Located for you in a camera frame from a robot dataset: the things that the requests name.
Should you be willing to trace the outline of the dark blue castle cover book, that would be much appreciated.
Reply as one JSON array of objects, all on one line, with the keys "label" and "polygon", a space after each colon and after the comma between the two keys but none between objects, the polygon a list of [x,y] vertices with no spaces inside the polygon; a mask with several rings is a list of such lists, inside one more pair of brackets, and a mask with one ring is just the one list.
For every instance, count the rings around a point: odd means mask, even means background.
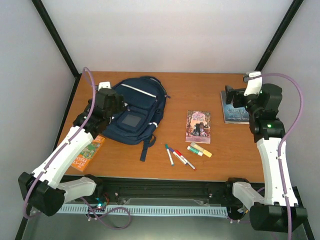
[{"label": "dark blue castle cover book", "polygon": [[226,124],[249,124],[250,116],[244,107],[234,108],[232,104],[226,104],[225,91],[220,92],[222,113]]}]

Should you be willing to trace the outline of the navy blue student backpack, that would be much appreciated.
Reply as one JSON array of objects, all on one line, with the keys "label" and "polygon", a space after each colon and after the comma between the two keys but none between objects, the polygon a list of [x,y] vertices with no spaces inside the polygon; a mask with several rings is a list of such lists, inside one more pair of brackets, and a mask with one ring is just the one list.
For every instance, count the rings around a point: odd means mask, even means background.
[{"label": "navy blue student backpack", "polygon": [[126,145],[143,143],[140,161],[156,142],[154,136],[164,116],[167,91],[154,76],[127,78],[112,87],[124,98],[124,111],[115,114],[101,135]]}]

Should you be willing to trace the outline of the pink Taming of Shrew book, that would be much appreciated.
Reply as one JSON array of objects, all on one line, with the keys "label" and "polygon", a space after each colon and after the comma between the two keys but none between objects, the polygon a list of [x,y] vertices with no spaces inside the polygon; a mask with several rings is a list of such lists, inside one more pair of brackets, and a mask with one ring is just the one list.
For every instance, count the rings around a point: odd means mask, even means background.
[{"label": "pink Taming of Shrew book", "polygon": [[211,143],[211,113],[188,110],[186,116],[185,141],[188,143]]}]

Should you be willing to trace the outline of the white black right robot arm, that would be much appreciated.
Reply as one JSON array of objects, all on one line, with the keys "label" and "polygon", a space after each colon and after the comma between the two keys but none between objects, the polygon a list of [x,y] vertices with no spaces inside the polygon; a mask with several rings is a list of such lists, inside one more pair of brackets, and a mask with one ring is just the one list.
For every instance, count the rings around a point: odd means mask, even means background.
[{"label": "white black right robot arm", "polygon": [[277,114],[282,101],[282,88],[263,84],[254,90],[225,87],[226,104],[245,108],[249,114],[249,128],[259,151],[264,194],[261,195],[248,180],[229,178],[234,198],[249,211],[249,220],[256,231],[292,234],[308,217],[300,206],[291,186],[286,161],[285,127]]}]

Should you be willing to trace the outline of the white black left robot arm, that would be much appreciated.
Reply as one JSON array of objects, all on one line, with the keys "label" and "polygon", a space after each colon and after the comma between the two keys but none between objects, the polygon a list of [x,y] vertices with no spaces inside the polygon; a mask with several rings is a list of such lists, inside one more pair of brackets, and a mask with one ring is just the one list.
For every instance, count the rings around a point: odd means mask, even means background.
[{"label": "white black left robot arm", "polygon": [[63,204],[80,197],[88,196],[95,202],[101,200],[104,188],[97,177],[88,174],[65,183],[61,180],[82,150],[107,128],[112,116],[124,110],[124,97],[115,90],[101,88],[94,91],[84,112],[77,116],[53,153],[32,173],[23,172],[19,176],[24,205],[31,205],[50,217]]}]

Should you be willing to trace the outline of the yellow highlighter pen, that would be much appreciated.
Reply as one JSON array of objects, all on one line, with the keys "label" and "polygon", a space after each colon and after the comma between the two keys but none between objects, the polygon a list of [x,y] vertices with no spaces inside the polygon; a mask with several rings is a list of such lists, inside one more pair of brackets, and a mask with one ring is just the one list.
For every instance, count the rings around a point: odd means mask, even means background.
[{"label": "yellow highlighter pen", "polygon": [[196,144],[195,142],[192,142],[190,144],[191,147],[197,149],[198,151],[202,152],[205,156],[207,156],[208,158],[212,157],[212,153],[205,150],[203,147],[199,146],[198,144]]}]

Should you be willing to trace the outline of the orange treehouse book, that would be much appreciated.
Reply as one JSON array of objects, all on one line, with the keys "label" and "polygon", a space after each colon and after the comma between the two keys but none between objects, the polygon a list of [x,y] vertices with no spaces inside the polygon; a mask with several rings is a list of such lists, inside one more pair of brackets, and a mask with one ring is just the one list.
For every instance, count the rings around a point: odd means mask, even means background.
[{"label": "orange treehouse book", "polygon": [[87,145],[71,164],[71,167],[84,172],[96,153],[105,142],[105,137],[98,135],[89,145]]}]

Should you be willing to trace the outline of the green label glue stick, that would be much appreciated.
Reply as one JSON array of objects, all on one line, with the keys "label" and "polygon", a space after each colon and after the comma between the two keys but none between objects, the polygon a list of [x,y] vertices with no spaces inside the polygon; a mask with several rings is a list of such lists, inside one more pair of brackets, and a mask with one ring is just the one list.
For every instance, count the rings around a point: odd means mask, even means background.
[{"label": "green label glue stick", "polygon": [[187,150],[191,151],[194,154],[197,154],[198,156],[201,156],[201,157],[203,156],[203,152],[201,152],[200,150],[198,150],[192,146],[188,146]]}]

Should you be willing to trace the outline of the green capped marker pen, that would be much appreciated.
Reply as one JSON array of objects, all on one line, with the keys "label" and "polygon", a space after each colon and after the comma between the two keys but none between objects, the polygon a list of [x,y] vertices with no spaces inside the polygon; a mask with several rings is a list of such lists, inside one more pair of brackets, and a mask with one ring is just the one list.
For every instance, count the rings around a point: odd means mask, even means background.
[{"label": "green capped marker pen", "polygon": [[169,160],[170,160],[170,165],[171,165],[171,166],[174,166],[175,164],[174,164],[174,161],[173,161],[173,158],[172,158],[172,155],[171,155],[171,151],[170,151],[170,149],[169,149],[169,146],[168,146],[168,144],[165,144],[164,146],[165,146],[166,152],[167,152],[168,157],[169,157]]}]

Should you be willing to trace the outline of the purple capped marker pen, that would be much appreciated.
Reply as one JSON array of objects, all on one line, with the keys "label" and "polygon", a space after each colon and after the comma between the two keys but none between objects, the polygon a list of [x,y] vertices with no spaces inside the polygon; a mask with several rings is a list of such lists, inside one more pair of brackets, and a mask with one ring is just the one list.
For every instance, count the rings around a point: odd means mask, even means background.
[{"label": "purple capped marker pen", "polygon": [[184,161],[181,156],[171,147],[169,147],[169,150],[184,164],[187,165],[187,162]]}]

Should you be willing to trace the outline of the red capped marker pen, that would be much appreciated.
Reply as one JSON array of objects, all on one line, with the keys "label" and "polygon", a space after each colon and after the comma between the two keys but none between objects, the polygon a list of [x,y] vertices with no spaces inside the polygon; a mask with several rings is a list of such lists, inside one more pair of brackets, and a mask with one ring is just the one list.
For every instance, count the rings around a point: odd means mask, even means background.
[{"label": "red capped marker pen", "polygon": [[186,165],[189,165],[193,170],[196,170],[196,167],[192,165],[178,150],[175,150],[175,152],[178,154],[178,156],[182,159],[182,161]]}]

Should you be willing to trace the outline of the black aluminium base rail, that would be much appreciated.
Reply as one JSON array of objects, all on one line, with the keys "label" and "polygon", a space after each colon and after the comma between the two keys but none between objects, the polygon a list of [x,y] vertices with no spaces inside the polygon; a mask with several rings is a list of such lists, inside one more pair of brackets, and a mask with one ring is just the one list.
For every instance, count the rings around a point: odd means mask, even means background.
[{"label": "black aluminium base rail", "polygon": [[223,207],[241,207],[243,204],[231,196],[231,185],[226,182],[185,181],[160,179],[134,179],[100,177],[102,194],[111,203],[133,198],[193,199]]}]

